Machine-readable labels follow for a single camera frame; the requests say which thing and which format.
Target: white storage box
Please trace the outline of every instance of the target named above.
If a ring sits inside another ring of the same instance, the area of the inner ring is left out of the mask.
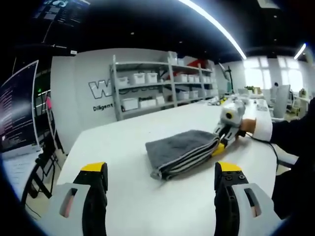
[[[131,85],[140,85],[145,83],[145,73],[135,73],[129,76]]]
[[[138,109],[138,98],[125,98],[122,100],[125,111]]]
[[[213,89],[211,90],[211,96],[218,96],[219,95],[219,90]]]
[[[203,97],[204,95],[207,96],[207,92],[203,91],[203,90],[199,90],[198,95],[199,95],[199,97]]]
[[[199,75],[195,75],[195,83],[200,83],[200,77],[199,77]]]
[[[205,84],[210,84],[210,83],[211,83],[211,78],[210,78],[209,76],[204,76],[204,77],[203,77],[203,82],[204,82]]]
[[[128,77],[120,77],[117,79],[117,85],[119,88],[125,88],[129,86]]]
[[[206,96],[212,96],[212,90],[206,89]]]
[[[163,105],[163,104],[165,104],[165,99],[164,99],[163,95],[157,95],[156,101],[157,101],[157,104],[158,104],[158,105]]]
[[[207,84],[208,83],[208,76],[203,76],[203,83],[204,84]]]
[[[146,108],[149,106],[148,100],[139,101],[139,108]]]
[[[157,73],[146,73],[146,83],[147,84],[156,84],[158,82]]]
[[[198,91],[190,91],[190,98],[198,98]]]
[[[189,99],[189,91],[181,91],[177,94],[178,100],[187,100]]]
[[[180,59],[180,58],[177,58],[177,64],[178,65],[181,65],[181,66],[184,66],[184,59]]]
[[[194,75],[188,75],[188,83],[195,83],[195,76]]]
[[[174,77],[174,81],[187,83],[188,82],[188,76],[187,75],[177,75]]]
[[[148,100],[148,107],[155,107],[157,105],[157,101],[155,99]]]

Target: ceiling light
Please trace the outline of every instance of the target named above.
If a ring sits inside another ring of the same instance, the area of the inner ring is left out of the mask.
[[[302,45],[302,47],[300,48],[300,50],[299,50],[299,51],[297,52],[297,54],[294,56],[294,59],[295,59],[295,60],[299,58],[299,56],[302,54],[302,52],[305,50],[305,48],[306,48],[306,43],[304,43],[304,44]]]
[[[239,54],[242,56],[244,60],[246,60],[246,56],[240,46],[237,44],[237,42],[234,40],[234,38],[230,35],[230,33],[212,16],[210,16],[204,9],[202,9],[197,4],[193,3],[190,0],[178,0],[182,2],[183,4],[189,6],[191,9],[198,12],[200,15],[202,15],[204,18],[206,18],[208,21],[210,21],[215,27],[218,28],[218,30],[221,31],[221,33],[224,34],[224,36],[233,44],[233,46],[236,48],[236,50],[239,52]]]

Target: ceiling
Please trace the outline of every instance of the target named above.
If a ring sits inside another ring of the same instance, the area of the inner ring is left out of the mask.
[[[220,22],[247,56],[292,56],[312,39],[307,27],[301,26],[299,15],[290,10],[261,8],[257,0],[192,1]],[[21,20],[6,29],[7,63],[12,64],[17,55],[16,69],[38,58],[45,59],[41,65],[46,67],[51,55],[106,48],[175,51],[180,56],[220,62],[241,59],[214,25],[178,0],[89,2],[82,23],[74,27],[32,18],[41,1],[22,3],[16,14]]]

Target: gray towel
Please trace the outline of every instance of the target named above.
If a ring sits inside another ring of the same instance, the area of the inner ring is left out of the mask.
[[[170,179],[207,161],[220,139],[205,131],[190,130],[169,138],[146,143],[153,168],[151,177]]]

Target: white desk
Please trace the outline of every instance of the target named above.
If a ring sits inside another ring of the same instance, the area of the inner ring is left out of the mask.
[[[18,199],[22,199],[26,183],[36,165],[35,160],[42,153],[36,152],[3,160],[3,166]]]
[[[256,115],[253,100],[251,103],[246,118]],[[71,149],[57,184],[73,182],[86,164],[105,161],[108,235],[213,235],[215,162],[237,164],[249,182],[272,196],[277,166],[272,149],[251,138],[240,138],[207,163],[161,182],[150,177],[152,167],[145,143],[191,129],[213,132],[220,112],[221,107],[194,103],[84,131]],[[270,119],[269,111],[259,113]]]

